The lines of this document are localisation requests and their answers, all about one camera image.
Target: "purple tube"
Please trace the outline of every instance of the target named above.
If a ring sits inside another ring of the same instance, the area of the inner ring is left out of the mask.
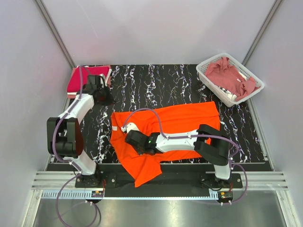
[[[135,112],[138,112],[138,111],[142,111],[142,110],[149,110],[149,111],[152,111],[158,121],[159,121],[159,128],[160,128],[160,133],[161,135],[166,138],[166,139],[185,139],[185,138],[188,138],[188,136],[174,136],[174,137],[167,137],[164,132],[163,132],[163,128],[162,128],[162,123],[161,123],[161,119],[159,117],[159,115],[157,114],[156,111],[150,109],[150,108],[141,108],[141,109],[137,109],[135,111],[133,111],[128,117],[127,119],[125,120],[124,124],[123,124],[123,127],[126,126],[128,120],[131,118],[131,116],[135,113]],[[213,136],[213,135],[193,135],[192,137],[206,137],[206,138],[213,138],[213,139],[220,139],[220,140],[224,140],[224,141],[227,141],[229,143],[231,143],[235,148],[236,148],[236,151],[233,153],[233,154],[230,154],[230,157],[233,157],[234,155],[236,155],[238,152],[239,152],[239,146],[232,140],[228,139],[228,138],[225,138],[225,137],[222,137],[222,136]]]
[[[60,189],[60,191],[59,191],[59,193],[58,193],[58,195],[57,195],[57,198],[56,198],[56,212],[57,212],[58,218],[59,218],[59,220],[62,222],[62,224],[64,224],[66,227],[72,227],[72,226],[68,225],[68,224],[62,219],[62,217],[61,217],[61,215],[60,215],[60,212],[59,212],[59,197],[60,197],[60,195],[61,195],[62,190],[65,188],[65,186],[68,185],[69,182],[71,182],[72,180],[76,179],[76,178],[77,178],[78,176],[80,176],[80,175],[81,175],[81,174],[78,174],[78,175],[72,177],[70,180],[68,180],[68,181],[62,186],[62,188]],[[96,214],[95,214],[95,217],[94,217],[93,221],[92,221],[88,226],[86,226],[86,227],[91,227],[91,226],[95,223],[95,221],[96,221],[96,219],[97,219],[98,207],[97,207],[96,204],[94,204],[94,203],[92,203],[92,205],[95,207]]]

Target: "pink clothing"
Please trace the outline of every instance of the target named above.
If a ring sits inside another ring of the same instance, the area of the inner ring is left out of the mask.
[[[250,77],[245,80],[237,68],[229,64],[227,57],[222,57],[216,63],[210,63],[205,75],[215,85],[235,94],[237,96],[235,101],[243,99],[257,89],[254,78]]]

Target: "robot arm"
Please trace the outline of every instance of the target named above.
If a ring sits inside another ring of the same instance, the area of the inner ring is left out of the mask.
[[[80,167],[82,176],[87,176],[94,182],[100,181],[101,173],[97,171],[98,165],[83,150],[84,143],[80,123],[94,104],[108,105],[113,101],[103,75],[90,75],[81,98],[80,95],[77,95],[65,112],[58,117],[47,120],[48,152],[54,154],[53,135],[55,127],[59,120],[65,116],[59,130],[56,132],[56,152],[63,160],[76,164],[76,168]]]
[[[153,132],[150,136],[144,135],[132,122],[127,124],[125,129],[127,132],[126,143],[132,145],[139,155],[154,155],[172,150],[196,151],[214,165],[215,176],[218,179],[228,180],[230,178],[231,170],[228,159],[230,143],[221,139],[211,139],[211,143],[207,144],[208,138],[199,137],[199,135],[224,137],[220,131],[208,125],[202,124],[198,130],[189,132],[166,134],[167,138],[159,132]]]

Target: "folded cloth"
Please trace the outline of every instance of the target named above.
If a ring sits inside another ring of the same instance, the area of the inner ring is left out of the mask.
[[[236,101],[243,99],[257,89],[254,78],[250,77],[245,80],[237,68],[229,64],[227,57],[222,57],[216,63],[210,63],[205,75],[218,87],[223,87],[236,95]]]
[[[200,124],[208,124],[219,130],[219,113],[214,102],[184,104],[155,109],[160,116],[163,131],[165,133],[182,133],[199,128]],[[131,112],[113,112],[112,135],[110,143],[115,148],[121,165],[135,179],[135,187],[155,178],[162,173],[161,161],[174,161],[180,159],[201,157],[195,151],[179,150],[169,151],[163,154],[138,155],[134,148],[125,142],[126,134],[121,131],[125,120]],[[152,132],[160,132],[159,122],[151,111],[135,113],[128,122],[133,122],[145,135]]]

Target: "metal frame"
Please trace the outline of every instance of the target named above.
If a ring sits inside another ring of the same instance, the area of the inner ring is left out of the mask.
[[[232,172],[240,174],[243,186],[245,186],[245,176],[243,172]],[[248,190],[249,191],[287,191],[288,187],[283,175],[283,172],[247,172]],[[37,172],[33,182],[32,190],[58,190],[61,189],[63,184],[69,179],[74,177],[73,172],[62,171],[41,171]],[[75,188],[76,180],[71,181],[65,187],[68,190],[83,190],[82,188]],[[86,190],[102,191],[100,188],[86,188]],[[234,189],[235,191],[243,191],[243,189]]]
[[[54,39],[56,40],[56,42],[58,43],[58,46],[60,47],[63,55],[65,56],[67,62],[69,63],[71,68],[75,68],[76,65],[73,61],[73,59],[71,58],[71,55],[69,54],[68,50],[66,49],[66,46],[64,44],[64,42],[62,41],[62,38],[60,37],[57,28],[55,27],[52,18],[50,17],[44,3],[42,0],[34,0],[34,2],[36,3],[44,21],[46,22],[48,28],[50,29],[50,31],[53,34]]]
[[[291,200],[289,191],[277,191],[277,196],[279,199],[280,207],[288,227],[300,227],[299,218],[294,209],[293,202]]]

